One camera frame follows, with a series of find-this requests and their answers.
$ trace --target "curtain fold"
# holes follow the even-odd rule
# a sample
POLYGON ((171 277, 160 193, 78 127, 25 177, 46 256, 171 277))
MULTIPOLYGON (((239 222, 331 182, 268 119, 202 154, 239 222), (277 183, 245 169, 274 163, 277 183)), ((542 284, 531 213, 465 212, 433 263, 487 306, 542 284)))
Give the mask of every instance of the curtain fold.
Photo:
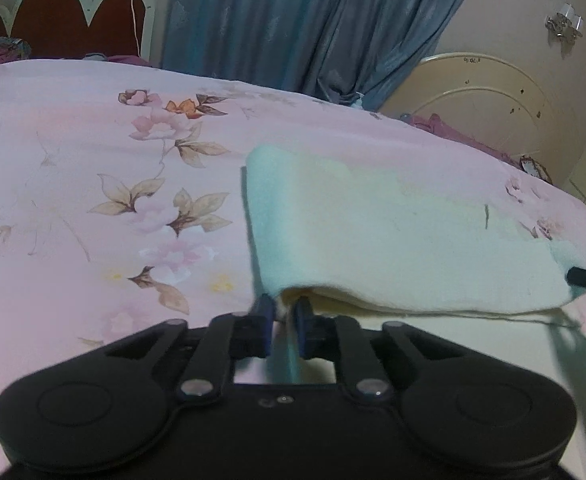
POLYGON ((163 68, 377 109, 463 0, 171 0, 163 68))

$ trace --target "towel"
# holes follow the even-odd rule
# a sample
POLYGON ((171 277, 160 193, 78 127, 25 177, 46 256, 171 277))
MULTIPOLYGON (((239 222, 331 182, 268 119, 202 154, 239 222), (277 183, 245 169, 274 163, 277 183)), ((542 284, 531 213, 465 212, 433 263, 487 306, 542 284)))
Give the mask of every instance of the towel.
POLYGON ((564 279, 580 264, 569 242, 533 238, 487 204, 272 146, 256 148, 246 169, 260 278, 272 296, 313 288, 375 310, 513 315, 580 293, 564 279))

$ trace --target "folded towel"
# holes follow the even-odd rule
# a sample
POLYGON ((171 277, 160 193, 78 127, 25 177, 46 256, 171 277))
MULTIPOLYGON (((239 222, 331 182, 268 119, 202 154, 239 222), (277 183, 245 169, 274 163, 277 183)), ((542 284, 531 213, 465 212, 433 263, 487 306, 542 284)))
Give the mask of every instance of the folded towel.
POLYGON ((247 159, 247 205, 273 296, 314 288, 376 310, 511 315, 578 293, 564 279, 580 265, 569 242, 532 238, 493 207, 390 171, 260 146, 247 159))

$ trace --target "blue curtain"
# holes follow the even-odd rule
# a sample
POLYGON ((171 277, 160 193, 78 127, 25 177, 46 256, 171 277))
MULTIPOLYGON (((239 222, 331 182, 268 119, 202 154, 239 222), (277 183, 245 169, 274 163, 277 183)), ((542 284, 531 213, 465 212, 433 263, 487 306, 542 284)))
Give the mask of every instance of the blue curtain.
POLYGON ((163 68, 377 109, 462 0, 171 0, 163 68))

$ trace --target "bed sheet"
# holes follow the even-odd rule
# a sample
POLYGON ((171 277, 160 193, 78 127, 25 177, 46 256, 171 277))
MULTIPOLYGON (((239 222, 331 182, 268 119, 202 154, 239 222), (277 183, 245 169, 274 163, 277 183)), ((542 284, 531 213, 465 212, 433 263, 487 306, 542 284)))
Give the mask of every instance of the bed sheet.
MULTIPOLYGON (((532 236, 570 240, 586 261, 582 203, 401 121, 153 68, 0 65, 0 391, 171 317, 203 326, 247 310, 259 283, 243 166, 262 143, 392 168, 416 186, 500 208, 532 236)), ((568 311, 586 335, 586 296, 568 311)), ((506 340, 503 324, 519 330, 496 323, 506 340)), ((465 334, 454 339, 464 344, 465 334)), ((239 379, 274 378, 256 363, 239 379)))

